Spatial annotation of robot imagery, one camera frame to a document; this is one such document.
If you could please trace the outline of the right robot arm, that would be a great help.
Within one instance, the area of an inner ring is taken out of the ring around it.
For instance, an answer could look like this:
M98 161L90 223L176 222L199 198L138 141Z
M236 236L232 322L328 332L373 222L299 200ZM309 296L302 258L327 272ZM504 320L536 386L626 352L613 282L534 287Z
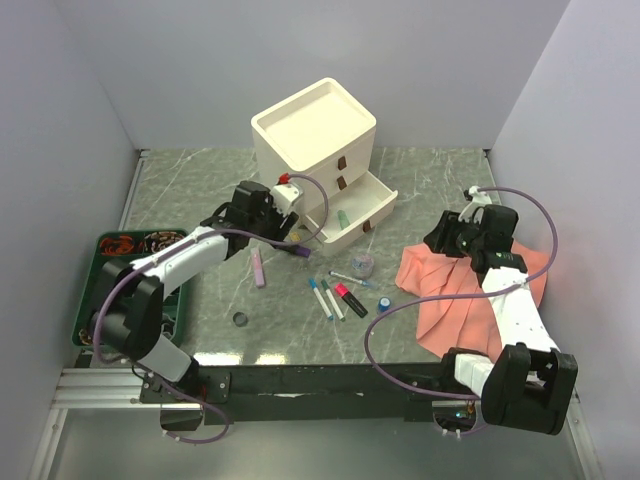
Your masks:
M564 424L578 364L559 350L543 325L527 280L528 266L513 247L517 222L511 208L474 203L463 213L445 211L424 238L434 254L469 258L489 296L502 345L496 361L471 350L451 350L438 385L450 398L472 390L491 425L556 435Z

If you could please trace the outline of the white bottom drawer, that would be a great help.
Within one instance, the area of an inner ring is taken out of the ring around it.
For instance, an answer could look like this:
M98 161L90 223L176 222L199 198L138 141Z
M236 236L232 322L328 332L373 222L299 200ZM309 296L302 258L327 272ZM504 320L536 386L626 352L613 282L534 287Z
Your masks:
M328 195L329 210L316 239L325 256L341 252L370 232L392 213L398 197L397 190L391 190L369 171L361 171L357 177L338 173L336 178L325 176L320 180ZM338 210L344 210L350 221L345 230L340 228Z

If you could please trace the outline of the green mint highlighter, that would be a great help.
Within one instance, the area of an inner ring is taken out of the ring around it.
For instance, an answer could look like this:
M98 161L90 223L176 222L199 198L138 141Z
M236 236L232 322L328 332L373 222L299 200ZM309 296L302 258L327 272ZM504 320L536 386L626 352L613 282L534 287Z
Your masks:
M345 230L346 228L348 228L350 226L350 221L346 215L346 212L344 210L338 210L337 211L337 217L338 217L338 221L339 221L339 225L340 228L342 230Z

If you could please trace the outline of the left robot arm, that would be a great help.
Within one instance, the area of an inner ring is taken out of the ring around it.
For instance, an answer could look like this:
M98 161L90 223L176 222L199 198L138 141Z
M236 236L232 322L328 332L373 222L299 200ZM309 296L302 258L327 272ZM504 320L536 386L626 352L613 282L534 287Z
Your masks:
M90 303L88 332L98 360L127 358L163 377L164 389L176 401L193 399L200 388L199 364L163 334L166 298L204 269L234 256L252 238L284 246L302 195L292 183L268 188L242 181L230 201L178 242L135 261L108 261Z

